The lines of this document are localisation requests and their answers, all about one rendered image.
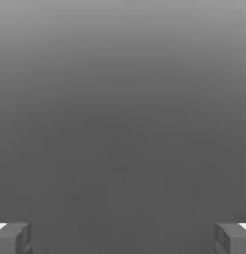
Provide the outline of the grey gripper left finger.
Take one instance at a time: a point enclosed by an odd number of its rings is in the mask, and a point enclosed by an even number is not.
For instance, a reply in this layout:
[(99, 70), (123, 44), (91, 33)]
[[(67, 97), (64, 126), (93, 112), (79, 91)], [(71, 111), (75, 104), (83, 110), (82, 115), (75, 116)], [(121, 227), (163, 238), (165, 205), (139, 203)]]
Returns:
[(0, 223), (0, 254), (33, 254), (32, 225)]

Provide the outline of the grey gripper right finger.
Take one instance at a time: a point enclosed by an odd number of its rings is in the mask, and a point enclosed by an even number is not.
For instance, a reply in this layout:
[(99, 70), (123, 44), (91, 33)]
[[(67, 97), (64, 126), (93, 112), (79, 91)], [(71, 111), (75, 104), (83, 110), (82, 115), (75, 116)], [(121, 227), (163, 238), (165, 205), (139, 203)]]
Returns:
[(246, 254), (246, 223), (214, 224), (215, 254)]

